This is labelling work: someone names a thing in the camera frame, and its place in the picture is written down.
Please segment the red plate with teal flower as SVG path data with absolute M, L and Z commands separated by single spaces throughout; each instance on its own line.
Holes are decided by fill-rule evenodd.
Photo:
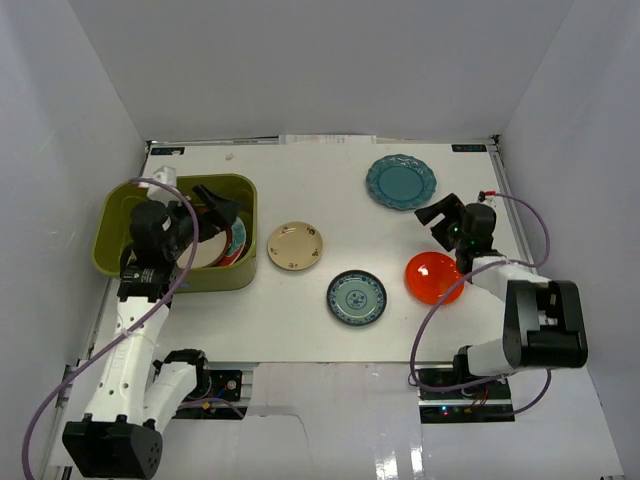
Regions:
M 247 240 L 247 232 L 245 224 L 240 216 L 238 216 L 232 224 L 230 232 L 231 242 L 224 257 L 218 262 L 218 266 L 230 266 L 234 264 L 240 258 L 244 250 Z

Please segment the dark red rimmed plate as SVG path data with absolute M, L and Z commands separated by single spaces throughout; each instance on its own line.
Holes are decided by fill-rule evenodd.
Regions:
M 191 262 L 191 269 L 216 266 L 229 253 L 231 243 L 232 229 L 230 227 L 226 227 L 208 240 L 198 242 L 195 256 Z

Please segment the teal scalloped plate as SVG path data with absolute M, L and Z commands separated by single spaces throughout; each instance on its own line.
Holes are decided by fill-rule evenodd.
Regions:
M 398 211 L 415 210 L 435 194 L 437 179 L 422 160 L 405 154 L 376 160 L 365 177 L 368 193 L 377 203 Z

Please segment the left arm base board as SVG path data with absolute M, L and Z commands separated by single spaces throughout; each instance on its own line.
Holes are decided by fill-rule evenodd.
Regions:
M 202 419 L 240 420 L 247 411 L 242 406 L 243 372 L 233 369 L 217 369 L 208 371 L 208 390 L 200 390 L 185 398 L 205 404 L 202 408 Z

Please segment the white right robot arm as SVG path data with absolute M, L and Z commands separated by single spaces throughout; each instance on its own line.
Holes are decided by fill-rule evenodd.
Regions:
M 415 210 L 422 225 L 446 250 L 454 252 L 465 283 L 501 301 L 503 327 L 498 338 L 459 349 L 452 361 L 453 390 L 472 399 L 488 382 L 526 370 L 579 369 L 588 359 L 587 335 L 578 286 L 536 274 L 540 262 L 510 259 L 493 246 L 497 214 L 488 204 L 496 192 L 479 193 L 474 203 L 449 194 Z

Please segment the right arm base board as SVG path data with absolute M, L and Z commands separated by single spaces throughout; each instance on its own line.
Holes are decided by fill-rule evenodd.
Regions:
M 418 407 L 423 425 L 514 422 L 511 389 L 507 380 L 450 392 L 418 389 Z

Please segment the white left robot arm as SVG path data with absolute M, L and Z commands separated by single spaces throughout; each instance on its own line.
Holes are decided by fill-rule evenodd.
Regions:
M 175 188 L 171 200 L 148 198 L 132 208 L 131 241 L 120 257 L 116 329 L 101 350 L 105 366 L 82 420 L 66 423 L 62 443 L 87 478 L 151 479 L 163 452 L 163 432 L 183 407 L 210 402 L 206 354 L 183 349 L 156 362 L 156 340 L 169 317 L 195 250 L 227 231 L 237 202 L 202 184 L 193 188 L 204 207 L 195 209 Z

